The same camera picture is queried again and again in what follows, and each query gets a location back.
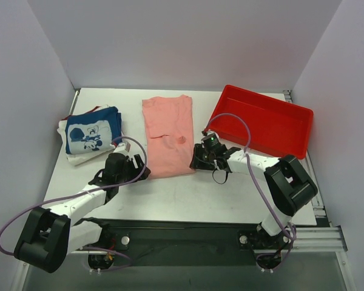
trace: pink t-shirt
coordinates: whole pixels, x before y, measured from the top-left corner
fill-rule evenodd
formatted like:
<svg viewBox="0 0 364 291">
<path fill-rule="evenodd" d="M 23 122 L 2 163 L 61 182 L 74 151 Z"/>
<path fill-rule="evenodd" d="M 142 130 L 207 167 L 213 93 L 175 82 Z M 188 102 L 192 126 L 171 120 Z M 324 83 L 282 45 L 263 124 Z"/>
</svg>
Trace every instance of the pink t-shirt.
<svg viewBox="0 0 364 291">
<path fill-rule="evenodd" d="M 150 178 L 194 173 L 192 98 L 153 97 L 143 100 Z"/>
</svg>

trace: blue t-shirt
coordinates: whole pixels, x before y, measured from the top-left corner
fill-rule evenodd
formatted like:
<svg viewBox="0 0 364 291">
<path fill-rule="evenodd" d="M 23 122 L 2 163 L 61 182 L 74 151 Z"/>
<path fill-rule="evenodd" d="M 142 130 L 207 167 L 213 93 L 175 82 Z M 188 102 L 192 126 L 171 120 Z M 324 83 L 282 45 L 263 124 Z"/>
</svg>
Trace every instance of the blue t-shirt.
<svg viewBox="0 0 364 291">
<path fill-rule="evenodd" d="M 66 124 L 66 153 L 79 155 L 110 149 L 121 136 L 121 113 L 116 107 L 69 116 Z"/>
</svg>

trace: cartoon print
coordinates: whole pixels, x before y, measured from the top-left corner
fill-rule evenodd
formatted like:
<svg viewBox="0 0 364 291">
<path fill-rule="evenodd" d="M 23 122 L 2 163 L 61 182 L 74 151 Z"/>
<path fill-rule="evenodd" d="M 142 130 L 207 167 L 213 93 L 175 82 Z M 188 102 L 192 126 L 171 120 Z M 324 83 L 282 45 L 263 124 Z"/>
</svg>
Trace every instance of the cartoon print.
<svg viewBox="0 0 364 291">
<path fill-rule="evenodd" d="M 75 127 L 70 132 L 70 139 L 72 142 L 82 141 L 84 143 L 84 149 L 91 149 L 95 152 L 103 145 L 101 137 L 98 134 L 98 126 L 90 127 L 87 131 L 89 134 L 85 136 L 81 129 Z"/>
</svg>

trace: folded shirt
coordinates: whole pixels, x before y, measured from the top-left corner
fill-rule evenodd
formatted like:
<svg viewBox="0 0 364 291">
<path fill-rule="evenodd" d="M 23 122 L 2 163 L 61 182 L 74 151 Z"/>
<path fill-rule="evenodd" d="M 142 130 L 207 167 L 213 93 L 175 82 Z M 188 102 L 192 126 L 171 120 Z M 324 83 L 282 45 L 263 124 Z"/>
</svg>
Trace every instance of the folded shirt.
<svg viewBox="0 0 364 291">
<path fill-rule="evenodd" d="M 150 178 L 194 173 L 192 98 L 154 97 L 143 100 Z"/>
<path fill-rule="evenodd" d="M 101 114 L 97 115 L 97 116 L 100 117 L 100 116 L 106 115 L 108 117 L 108 119 L 110 119 L 111 124 L 109 124 L 109 122 L 108 122 L 108 125 L 109 125 L 109 128 L 111 129 L 111 131 L 108 135 L 106 135 L 107 132 L 103 127 L 100 128 L 99 124 L 86 125 L 86 124 L 80 123 L 81 126 L 83 125 L 85 127 L 85 129 L 81 129 L 79 127 L 69 128 L 67 126 L 69 119 L 71 119 L 70 124 L 73 125 L 73 124 L 75 124 L 75 123 L 73 123 L 73 121 L 76 122 L 76 119 L 72 119 L 73 117 L 87 115 L 87 114 L 94 113 L 94 112 L 101 112 Z M 63 143 L 65 152 L 66 152 L 67 160 L 72 165 L 78 165 L 78 164 L 88 161 L 89 159 L 92 159 L 104 152 L 113 150 L 113 149 L 115 149 L 116 145 L 120 142 L 120 141 L 117 141 L 117 143 L 113 143 L 113 144 L 110 143 L 112 141 L 112 139 L 114 139 L 115 137 L 121 136 L 121 113 L 118 112 L 116 107 L 109 107 L 108 105 L 97 106 L 94 109 L 92 109 L 91 111 L 84 113 L 82 115 L 68 116 L 68 117 L 60 120 L 60 122 L 58 123 L 57 131 L 61 135 L 62 143 Z M 74 132 L 72 133 L 72 136 L 70 137 L 70 134 L 69 134 L 69 137 L 68 137 L 67 133 L 70 132 L 69 130 L 73 129 L 73 128 L 79 128 L 81 131 L 74 130 Z M 71 140 L 72 143 L 76 142 L 75 146 L 72 148 L 70 148 L 70 146 L 68 147 L 68 142 L 67 142 L 68 140 Z M 72 152 L 71 150 L 74 150 L 74 152 L 79 152 L 79 153 L 78 154 L 71 153 Z"/>
<path fill-rule="evenodd" d="M 69 116 L 65 128 L 66 153 L 82 153 L 110 149 L 112 140 L 121 136 L 121 114 L 116 107 Z"/>
</svg>

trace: cable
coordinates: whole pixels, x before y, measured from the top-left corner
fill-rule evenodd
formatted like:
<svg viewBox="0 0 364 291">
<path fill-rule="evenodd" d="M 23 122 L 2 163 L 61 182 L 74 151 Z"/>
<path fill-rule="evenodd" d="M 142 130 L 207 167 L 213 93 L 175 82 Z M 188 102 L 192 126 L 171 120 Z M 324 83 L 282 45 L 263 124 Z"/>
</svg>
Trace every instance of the cable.
<svg viewBox="0 0 364 291">
<path fill-rule="evenodd" d="M 226 181 L 228 181 L 228 175 L 229 175 L 229 172 L 225 172 L 225 180 L 224 182 L 218 182 L 215 178 L 214 178 L 214 173 L 217 171 L 217 169 L 214 169 L 213 172 L 212 172 L 212 178 L 213 180 L 219 184 L 219 185 L 224 185 L 226 183 Z"/>
<path fill-rule="evenodd" d="M 296 226 L 294 226 L 294 228 L 291 228 L 292 232 L 293 233 L 296 233 Z M 289 254 L 290 254 L 290 251 L 292 250 L 293 246 L 294 246 L 294 241 L 295 240 L 291 240 L 291 242 L 289 243 L 289 249 L 288 251 L 286 252 L 285 254 L 285 257 L 282 259 L 282 261 L 274 268 L 272 268 L 271 270 L 272 271 L 276 271 L 277 269 L 279 269 L 280 266 L 283 265 L 284 261 L 286 261 L 286 259 L 288 258 Z M 256 263 L 259 265 L 259 263 L 257 262 L 259 258 L 261 258 L 262 256 L 268 256 L 268 255 L 272 255 L 273 257 L 277 255 L 278 252 L 281 252 L 281 249 L 279 249 L 278 251 L 276 251 L 275 253 L 261 253 L 259 255 L 256 256 Z"/>
<path fill-rule="evenodd" d="M 54 199 L 50 199 L 50 200 L 43 201 L 41 203 L 37 203 L 35 205 L 32 205 L 32 206 L 24 209 L 23 211 L 19 212 L 17 215 L 15 215 L 13 218 L 11 218 L 10 220 L 8 220 L 8 222 L 6 222 L 3 225 L 3 227 L 0 229 L 0 239 L 1 239 L 1 236 L 2 236 L 3 232 L 6 230 L 6 228 L 11 223 L 13 223 L 20 216 L 22 216 L 23 214 L 27 213 L 28 211 L 31 211 L 35 207 L 39 207 L 39 206 L 42 206 L 44 204 L 49 204 L 49 203 L 53 203 L 53 202 L 58 202 L 58 201 L 63 201 L 63 200 L 77 198 L 77 197 L 80 197 L 80 196 L 83 196 L 85 194 L 92 193 L 92 192 L 95 192 L 95 191 L 98 191 L 98 190 L 104 190 L 104 189 L 109 189 L 109 188 L 121 187 L 121 186 L 128 185 L 128 184 L 131 184 L 131 183 L 137 181 L 141 177 L 141 175 L 144 173 L 144 171 L 146 170 L 146 167 L 147 167 L 147 154 L 146 154 L 146 151 L 145 151 L 144 147 L 140 144 L 140 142 L 138 142 L 136 139 L 133 139 L 133 138 L 131 138 L 129 136 L 119 136 L 119 137 L 115 138 L 114 140 L 112 140 L 112 142 L 115 142 L 115 141 L 117 141 L 119 139 L 124 139 L 124 138 L 125 139 L 129 139 L 129 140 L 133 141 L 135 144 L 137 144 L 139 146 L 139 148 L 143 151 L 143 155 L 144 155 L 144 166 L 141 169 L 140 173 L 134 179 L 132 179 L 132 180 L 130 180 L 128 182 L 121 183 L 121 184 L 114 184 L 114 185 L 102 186 L 102 187 L 90 189 L 89 191 L 83 191 L 83 192 L 78 193 L 78 194 L 75 194 L 75 195 L 70 195 L 70 196 L 65 196 L 65 197 L 60 197 L 60 198 L 54 198 Z M 0 243 L 0 252 L 2 252 L 5 255 L 13 256 L 13 252 L 9 252 L 8 250 L 5 250 L 1 246 L 1 243 Z"/>
<path fill-rule="evenodd" d="M 129 264 L 122 265 L 122 266 L 115 266 L 115 267 L 111 267 L 111 268 L 105 269 L 105 270 L 100 270 L 100 272 L 113 272 L 113 271 L 124 269 L 126 267 L 130 267 L 131 264 L 132 264 L 132 259 L 129 256 L 127 256 L 127 255 L 125 255 L 123 253 L 116 252 L 115 250 L 108 250 L 108 249 L 103 249 L 103 248 L 100 248 L 100 247 L 83 247 L 82 250 L 89 250 L 89 251 L 99 250 L 99 251 L 106 252 L 106 253 L 112 253 L 112 254 L 114 254 L 116 256 L 120 256 L 120 257 L 122 257 L 124 259 L 127 259 L 129 261 Z"/>
<path fill-rule="evenodd" d="M 215 121 L 217 118 L 219 118 L 221 116 L 224 116 L 224 115 L 237 118 L 244 125 L 245 129 L 247 130 L 247 132 L 248 132 L 248 141 L 247 141 L 247 144 L 244 147 L 244 152 L 246 153 L 247 152 L 247 149 L 249 147 L 249 144 L 251 143 L 251 131 L 249 130 L 248 125 L 240 117 L 238 117 L 236 114 L 233 114 L 233 113 L 221 113 L 219 115 L 214 116 L 211 120 L 209 120 L 209 122 L 207 123 L 204 131 L 209 129 L 209 126 L 210 126 L 210 124 L 213 121 Z"/>
</svg>

